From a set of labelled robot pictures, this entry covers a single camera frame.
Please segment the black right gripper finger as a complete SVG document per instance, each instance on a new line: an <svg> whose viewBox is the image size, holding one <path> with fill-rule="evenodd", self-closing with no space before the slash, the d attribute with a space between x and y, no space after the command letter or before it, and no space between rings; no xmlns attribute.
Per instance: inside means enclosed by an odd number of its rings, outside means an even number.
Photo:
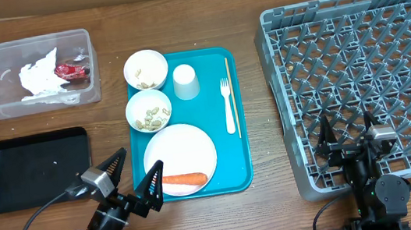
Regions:
<svg viewBox="0 0 411 230"><path fill-rule="evenodd" d="M338 140L335 137L335 133L328 119L324 115L320 118L320 128L317 152L320 156L329 155L331 148L338 144Z"/></svg>
<svg viewBox="0 0 411 230"><path fill-rule="evenodd" d="M364 125L366 126L367 129L369 129L371 126L379 126L381 124L379 120L377 120L377 118L374 117L374 115L371 114L369 111L364 112L363 118L364 118Z"/></svg>

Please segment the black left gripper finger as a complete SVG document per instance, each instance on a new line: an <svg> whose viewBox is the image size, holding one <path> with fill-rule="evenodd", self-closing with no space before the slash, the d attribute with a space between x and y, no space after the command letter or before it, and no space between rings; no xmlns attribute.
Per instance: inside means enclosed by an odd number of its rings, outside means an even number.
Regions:
<svg viewBox="0 0 411 230"><path fill-rule="evenodd" d="M126 148L121 147L111 157L97 166L98 170L101 170L108 174L108 177L111 179L112 184L115 187L119 185L126 154Z"/></svg>
<svg viewBox="0 0 411 230"><path fill-rule="evenodd" d="M163 166L164 163L161 160L157 160L135 191L141 202L154 211L160 211L164 203L162 188Z"/></svg>

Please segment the orange carrot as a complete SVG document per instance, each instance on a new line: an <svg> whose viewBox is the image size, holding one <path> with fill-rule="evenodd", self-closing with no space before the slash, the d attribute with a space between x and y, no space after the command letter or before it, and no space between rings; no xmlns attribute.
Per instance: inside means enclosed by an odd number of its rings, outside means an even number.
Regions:
<svg viewBox="0 0 411 230"><path fill-rule="evenodd" d="M202 186L208 182L208 177L205 173L196 172L183 175L165 176L162 182L173 185L188 185L188 186Z"/></svg>

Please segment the pile of peanuts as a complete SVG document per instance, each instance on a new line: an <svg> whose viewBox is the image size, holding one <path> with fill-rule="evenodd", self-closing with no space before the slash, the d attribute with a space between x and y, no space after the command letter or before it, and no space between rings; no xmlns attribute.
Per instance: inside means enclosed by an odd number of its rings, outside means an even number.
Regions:
<svg viewBox="0 0 411 230"><path fill-rule="evenodd" d="M135 73L135 87L138 90L153 90L158 84L154 80L154 77L139 68ZM146 115L143 119L137 119L135 121L139 130L146 130L148 132L161 129L165 126L165 123L170 119L171 111L166 104L154 105L149 107L146 111Z"/></svg>

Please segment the light green bowl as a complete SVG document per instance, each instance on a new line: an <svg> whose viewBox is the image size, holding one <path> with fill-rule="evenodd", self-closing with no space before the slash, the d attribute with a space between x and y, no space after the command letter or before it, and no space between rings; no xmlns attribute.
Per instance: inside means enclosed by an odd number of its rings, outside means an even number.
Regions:
<svg viewBox="0 0 411 230"><path fill-rule="evenodd" d="M129 99L125 114L134 130L156 133L168 125L172 105L167 95L159 90L141 90Z"/></svg>

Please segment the pink bowl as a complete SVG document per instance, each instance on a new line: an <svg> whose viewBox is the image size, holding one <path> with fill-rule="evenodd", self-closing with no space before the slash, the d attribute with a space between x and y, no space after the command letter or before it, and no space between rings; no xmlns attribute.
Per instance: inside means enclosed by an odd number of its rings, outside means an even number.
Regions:
<svg viewBox="0 0 411 230"><path fill-rule="evenodd" d="M125 81L138 90L159 90L168 75L168 61L158 51L144 49L133 53L123 67Z"/></svg>

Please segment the white plastic cup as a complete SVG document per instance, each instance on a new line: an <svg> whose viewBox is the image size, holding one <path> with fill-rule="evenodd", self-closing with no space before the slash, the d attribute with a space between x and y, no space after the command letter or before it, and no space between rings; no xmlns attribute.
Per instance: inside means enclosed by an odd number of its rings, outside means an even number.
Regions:
<svg viewBox="0 0 411 230"><path fill-rule="evenodd" d="M200 92L200 84L196 71L191 65L178 65L173 70L174 91L176 97L182 100L192 100Z"/></svg>

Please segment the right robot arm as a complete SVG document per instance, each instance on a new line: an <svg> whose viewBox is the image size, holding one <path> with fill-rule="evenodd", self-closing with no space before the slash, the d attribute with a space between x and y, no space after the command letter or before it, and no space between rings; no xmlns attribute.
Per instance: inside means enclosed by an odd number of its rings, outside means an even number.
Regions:
<svg viewBox="0 0 411 230"><path fill-rule="evenodd" d="M398 135L368 111L363 118L366 133L348 145L336 139L326 117L320 120L315 152L326 159L330 167L343 170L360 215L350 219L340 230L410 230L402 218L408 214L411 184L397 175L382 175L377 163L390 153Z"/></svg>

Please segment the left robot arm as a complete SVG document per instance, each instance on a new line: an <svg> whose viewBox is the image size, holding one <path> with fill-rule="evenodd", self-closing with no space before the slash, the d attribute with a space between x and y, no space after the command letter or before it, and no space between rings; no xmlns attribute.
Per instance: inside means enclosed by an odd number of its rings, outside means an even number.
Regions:
<svg viewBox="0 0 411 230"><path fill-rule="evenodd" d="M136 188L134 194L119 193L117 186L126 159L126 149L120 148L97 167L83 172L79 181L65 194L73 199L90 197L98 202L97 209L85 230L123 230L131 214L145 218L149 211L159 211L163 205L163 166L157 160Z"/></svg>

